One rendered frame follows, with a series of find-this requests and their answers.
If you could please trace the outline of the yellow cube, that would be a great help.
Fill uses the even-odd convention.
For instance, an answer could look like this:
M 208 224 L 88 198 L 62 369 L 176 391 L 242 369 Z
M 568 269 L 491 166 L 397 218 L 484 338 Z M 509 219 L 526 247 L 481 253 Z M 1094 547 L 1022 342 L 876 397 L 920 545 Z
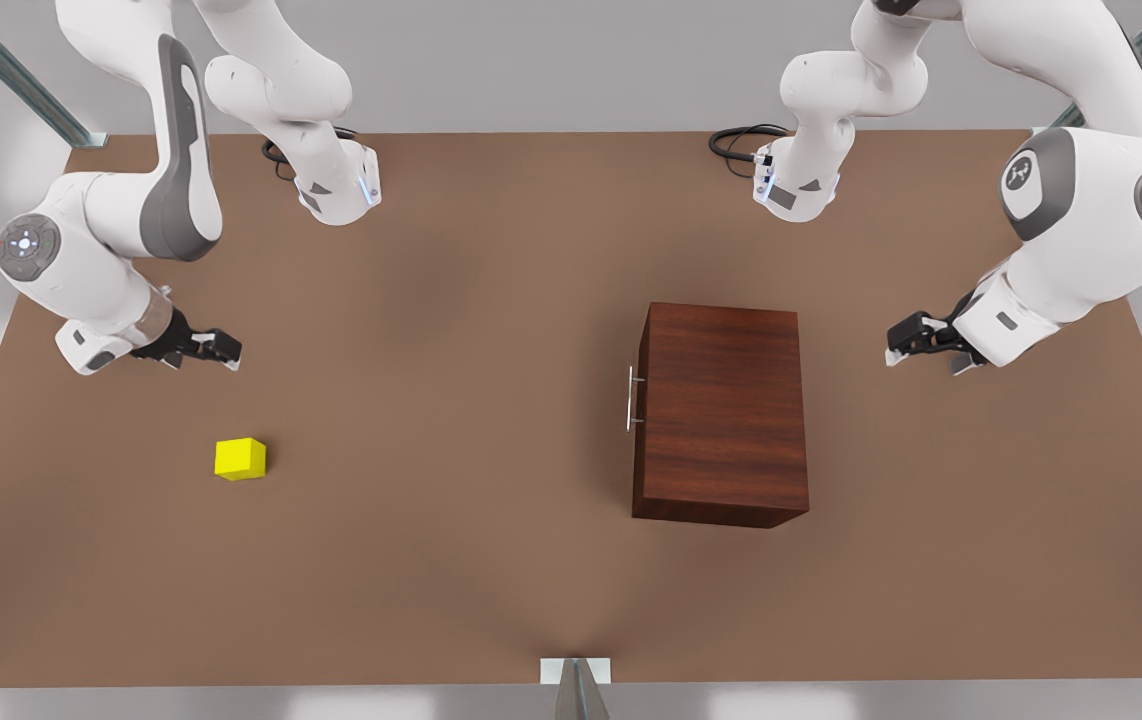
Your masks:
M 255 438 L 223 439 L 215 445 L 214 474 L 227 480 L 262 478 L 268 469 L 268 448 Z

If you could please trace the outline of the dark wooden drawer cabinet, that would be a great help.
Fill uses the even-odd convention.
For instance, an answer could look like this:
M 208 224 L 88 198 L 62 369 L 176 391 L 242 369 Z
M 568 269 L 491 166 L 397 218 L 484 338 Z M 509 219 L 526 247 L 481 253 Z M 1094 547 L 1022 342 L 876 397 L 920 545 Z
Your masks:
M 653 302 L 632 400 L 635 518 L 775 528 L 809 512 L 791 311 Z

